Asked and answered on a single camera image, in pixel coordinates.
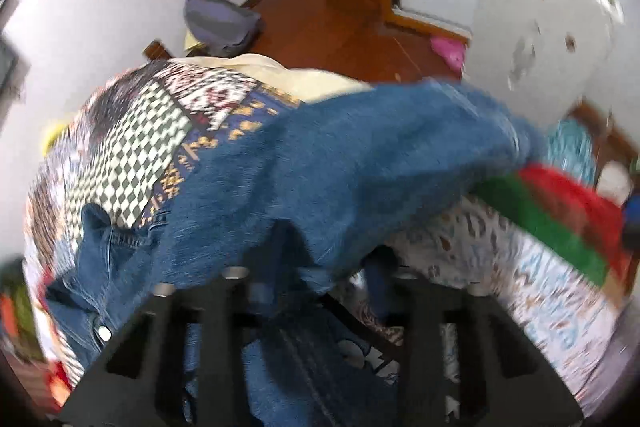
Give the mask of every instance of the patterned bedspread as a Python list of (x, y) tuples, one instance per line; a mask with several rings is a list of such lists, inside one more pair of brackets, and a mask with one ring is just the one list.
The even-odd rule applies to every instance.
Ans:
[[(55, 143), (31, 187), (25, 257), (35, 274), (33, 293), (42, 300), (46, 284), (74, 265), (84, 204), (100, 204), (120, 226), (142, 226), (198, 169), (199, 150), (241, 139), (300, 103), (238, 71), (181, 62), (154, 61), (110, 80)], [(416, 218), (387, 243), (407, 266), (435, 282), (485, 283), (579, 395), (602, 358), (618, 311), (571, 265), (473, 198), (436, 219)], [(400, 344), (401, 328), (378, 324), (358, 280), (345, 282), (334, 296), (358, 320)], [(455, 334), (444, 328), (443, 335), (447, 374), (455, 380)], [(65, 339), (58, 340), (69, 380), (77, 383), (82, 367)], [(378, 360), (369, 365), (394, 381), (397, 362), (382, 363), (362, 343), (338, 343), (347, 357), (361, 349), (362, 360)]]

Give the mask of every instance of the gray bag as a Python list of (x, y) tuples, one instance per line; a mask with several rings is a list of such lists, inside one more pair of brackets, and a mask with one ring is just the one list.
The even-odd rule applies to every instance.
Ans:
[(184, 20), (208, 55), (231, 58), (249, 49), (260, 32), (260, 14), (229, 0), (187, 0)]

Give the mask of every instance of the denim jacket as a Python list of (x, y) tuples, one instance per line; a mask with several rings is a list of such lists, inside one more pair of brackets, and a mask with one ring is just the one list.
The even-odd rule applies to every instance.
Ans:
[[(341, 373), (313, 304), (299, 309), (418, 211), (440, 213), (474, 184), (543, 153), (529, 124), (466, 86), (381, 86), (306, 105), (203, 152), (172, 206), (141, 230), (112, 227), (99, 207), (85, 207), (76, 267), (49, 287), (50, 311), (87, 367), (103, 345), (100, 328), (117, 330), (154, 284), (190, 287), (225, 266), (248, 266), (257, 310), (285, 311), (245, 349), (254, 414), (276, 425), (289, 425), (287, 414), (296, 425), (372, 414), (368, 425), (388, 425), (391, 391), (368, 380), (348, 391), (362, 377)], [(271, 355), (280, 362), (265, 362)], [(293, 394), (279, 384), (287, 371), (303, 382)], [(328, 398), (335, 393), (351, 401)], [(283, 409), (267, 413), (275, 402)], [(369, 412), (358, 409), (365, 402)]]

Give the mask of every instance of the white button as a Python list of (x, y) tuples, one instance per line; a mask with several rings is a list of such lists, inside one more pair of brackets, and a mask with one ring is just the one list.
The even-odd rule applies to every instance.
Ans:
[(103, 342), (109, 342), (111, 339), (111, 331), (107, 326), (100, 326), (98, 328), (98, 336), (102, 339)]

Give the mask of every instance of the wooden floor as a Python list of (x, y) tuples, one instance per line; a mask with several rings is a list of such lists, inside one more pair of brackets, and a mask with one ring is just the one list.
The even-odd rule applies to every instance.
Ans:
[(318, 68), (367, 82), (455, 78), (428, 36), (385, 26), (378, 0), (261, 0), (264, 32), (251, 49), (287, 68)]

